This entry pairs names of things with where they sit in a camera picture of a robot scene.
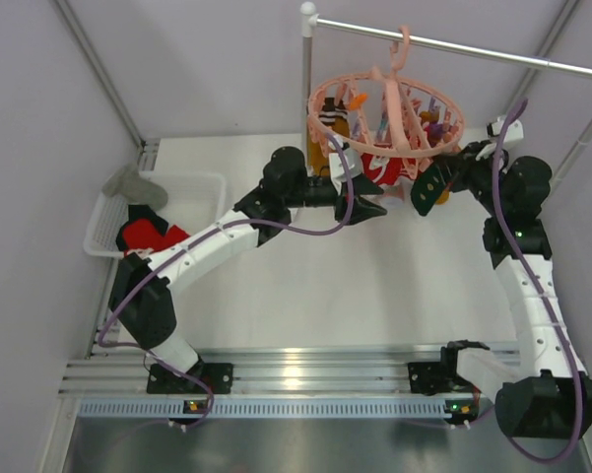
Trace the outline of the pink round clip hanger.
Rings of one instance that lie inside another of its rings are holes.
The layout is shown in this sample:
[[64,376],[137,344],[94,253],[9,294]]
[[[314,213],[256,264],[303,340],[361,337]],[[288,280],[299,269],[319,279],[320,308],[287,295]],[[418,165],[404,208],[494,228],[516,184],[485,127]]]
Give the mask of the pink round clip hanger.
[[[330,173],[329,133],[339,134],[360,155],[401,158],[411,180],[427,169],[433,157],[459,149],[466,127],[460,107],[441,91],[401,75],[411,41],[406,26],[398,32],[403,38],[390,45],[387,71],[374,65],[364,72],[340,75],[309,94],[305,162],[313,174]],[[432,148],[419,114],[435,106],[440,122],[445,111],[451,111],[452,137]]]

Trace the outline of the grey sock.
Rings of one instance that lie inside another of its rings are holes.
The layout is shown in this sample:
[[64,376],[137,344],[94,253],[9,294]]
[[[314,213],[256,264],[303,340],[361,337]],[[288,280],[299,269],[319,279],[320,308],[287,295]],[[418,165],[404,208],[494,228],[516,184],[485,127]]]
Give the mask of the grey sock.
[[168,202],[165,189],[142,177],[134,164],[116,171],[105,182],[101,192],[108,198],[121,195],[128,203],[148,205],[154,210],[163,208]]

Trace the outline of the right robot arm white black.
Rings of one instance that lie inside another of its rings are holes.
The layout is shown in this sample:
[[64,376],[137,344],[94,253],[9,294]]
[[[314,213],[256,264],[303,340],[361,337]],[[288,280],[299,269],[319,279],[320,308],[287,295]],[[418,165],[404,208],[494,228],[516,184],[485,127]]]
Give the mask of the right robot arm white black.
[[473,384],[494,405],[509,438],[580,439],[592,425],[592,378],[570,346],[553,288],[552,250],[539,215],[551,168],[524,156],[505,169],[464,151],[436,160],[442,182],[468,190],[489,212],[483,243],[508,300],[519,348],[518,368],[475,342],[449,346],[439,369],[451,390]]

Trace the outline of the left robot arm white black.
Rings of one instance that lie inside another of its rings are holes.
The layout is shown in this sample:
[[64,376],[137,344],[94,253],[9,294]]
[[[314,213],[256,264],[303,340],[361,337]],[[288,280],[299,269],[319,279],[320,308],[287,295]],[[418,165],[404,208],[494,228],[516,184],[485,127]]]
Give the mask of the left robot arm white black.
[[130,253],[120,261],[108,302],[112,316],[134,344],[169,369],[178,389],[200,385],[203,360],[177,329],[175,291],[282,231],[294,232],[294,209],[330,207],[337,230],[386,215],[370,200],[383,190],[365,175],[361,156],[338,137],[331,148],[326,176],[307,173],[300,149],[277,149],[259,184],[214,224],[162,251],[145,257]]

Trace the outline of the red hanging sock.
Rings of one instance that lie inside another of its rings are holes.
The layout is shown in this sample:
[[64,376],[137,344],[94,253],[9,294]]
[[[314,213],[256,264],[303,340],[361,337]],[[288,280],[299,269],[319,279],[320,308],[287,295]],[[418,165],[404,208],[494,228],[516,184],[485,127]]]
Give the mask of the red hanging sock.
[[410,173],[401,158],[361,154],[363,174],[382,189],[397,186],[402,177]]

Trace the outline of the pink striped yellow-toe sock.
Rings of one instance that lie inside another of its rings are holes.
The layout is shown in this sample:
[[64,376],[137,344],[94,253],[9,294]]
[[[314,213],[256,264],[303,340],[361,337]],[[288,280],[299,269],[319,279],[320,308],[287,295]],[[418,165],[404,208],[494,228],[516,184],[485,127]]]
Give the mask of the pink striped yellow-toe sock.
[[450,131],[451,111],[446,110],[443,121],[440,122],[440,111],[438,107],[433,107],[421,111],[419,114],[421,124],[425,130],[428,143],[433,148],[441,142],[448,143],[451,140],[452,132]]

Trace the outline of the white plastic basket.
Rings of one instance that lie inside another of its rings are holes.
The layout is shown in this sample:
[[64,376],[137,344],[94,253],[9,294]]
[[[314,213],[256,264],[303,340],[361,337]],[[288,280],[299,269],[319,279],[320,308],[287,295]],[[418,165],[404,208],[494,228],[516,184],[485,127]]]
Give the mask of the white plastic basket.
[[[140,175],[167,193],[166,206],[156,214],[190,234],[205,229],[226,212],[228,184],[219,173],[142,171]],[[128,208],[128,201],[121,195],[99,195],[83,242],[88,255],[116,259],[122,256],[115,240],[128,221]]]

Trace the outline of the silver clothes rack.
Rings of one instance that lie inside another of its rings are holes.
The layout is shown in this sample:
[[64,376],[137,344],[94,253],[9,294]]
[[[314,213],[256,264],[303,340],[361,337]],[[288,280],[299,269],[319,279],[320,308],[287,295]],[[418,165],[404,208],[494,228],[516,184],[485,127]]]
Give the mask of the silver clothes rack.
[[370,23],[410,24],[402,75],[460,105],[467,137],[522,96],[523,147],[558,166],[592,116],[592,1],[550,2],[538,19],[527,1],[360,1],[301,8],[302,93],[344,73],[388,67],[390,40]]

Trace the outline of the red santa sock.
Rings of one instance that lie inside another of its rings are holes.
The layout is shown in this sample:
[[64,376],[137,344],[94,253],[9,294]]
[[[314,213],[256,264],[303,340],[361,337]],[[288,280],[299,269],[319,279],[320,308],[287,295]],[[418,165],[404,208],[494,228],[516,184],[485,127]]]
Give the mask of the red santa sock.
[[126,223],[119,230],[115,243],[117,248],[127,255],[130,252],[162,251],[189,237],[189,233],[176,225],[165,227],[162,230],[157,228],[152,221],[139,219]]

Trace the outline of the black sock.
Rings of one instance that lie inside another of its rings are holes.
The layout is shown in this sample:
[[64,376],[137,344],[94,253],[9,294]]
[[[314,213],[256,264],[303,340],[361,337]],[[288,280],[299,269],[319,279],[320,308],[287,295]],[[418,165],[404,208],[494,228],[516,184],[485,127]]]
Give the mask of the black sock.
[[130,204],[128,206],[128,222],[135,223],[139,220],[146,220],[164,236],[168,230],[169,223],[159,216],[150,206],[142,204]]

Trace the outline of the right black mount plate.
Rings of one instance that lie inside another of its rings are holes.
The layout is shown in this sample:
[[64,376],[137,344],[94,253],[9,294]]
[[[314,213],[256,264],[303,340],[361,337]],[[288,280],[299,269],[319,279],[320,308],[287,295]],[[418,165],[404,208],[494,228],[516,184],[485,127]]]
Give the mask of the right black mount plate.
[[412,362],[407,368],[413,394],[433,396],[452,391],[451,376],[442,363]]

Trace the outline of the black mount plate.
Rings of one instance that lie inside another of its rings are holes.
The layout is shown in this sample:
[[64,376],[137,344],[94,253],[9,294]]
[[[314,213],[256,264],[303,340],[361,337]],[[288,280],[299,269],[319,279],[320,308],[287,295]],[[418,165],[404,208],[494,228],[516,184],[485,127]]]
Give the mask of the black mount plate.
[[407,368],[413,394],[433,396],[452,391],[451,376],[442,363],[412,362]]
[[[230,394],[233,382],[233,365],[228,363],[208,363],[191,376],[198,378],[214,394]],[[149,370],[148,394],[202,394],[206,390],[186,378],[180,377],[159,364]]]

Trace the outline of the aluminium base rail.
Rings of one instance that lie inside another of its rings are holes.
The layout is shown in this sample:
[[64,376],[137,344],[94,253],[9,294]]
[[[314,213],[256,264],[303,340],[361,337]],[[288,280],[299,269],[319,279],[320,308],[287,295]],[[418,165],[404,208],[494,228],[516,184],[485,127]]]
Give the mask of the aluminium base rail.
[[439,357],[436,345],[355,350],[207,351],[208,363],[231,371],[203,390],[151,394],[151,361],[134,350],[96,349],[68,363],[59,395],[88,418],[173,419],[449,419],[473,401],[471,392],[413,393],[412,362]]

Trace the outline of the left black mount plate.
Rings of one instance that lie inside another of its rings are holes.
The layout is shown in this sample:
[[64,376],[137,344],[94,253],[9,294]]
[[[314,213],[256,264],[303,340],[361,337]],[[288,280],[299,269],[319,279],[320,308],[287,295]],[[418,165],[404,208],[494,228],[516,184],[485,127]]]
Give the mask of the left black mount plate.
[[[228,363],[208,363],[191,376],[198,378],[214,394],[230,394],[233,382],[233,365]],[[186,378],[180,377],[159,364],[149,370],[148,394],[202,394],[206,390]]]

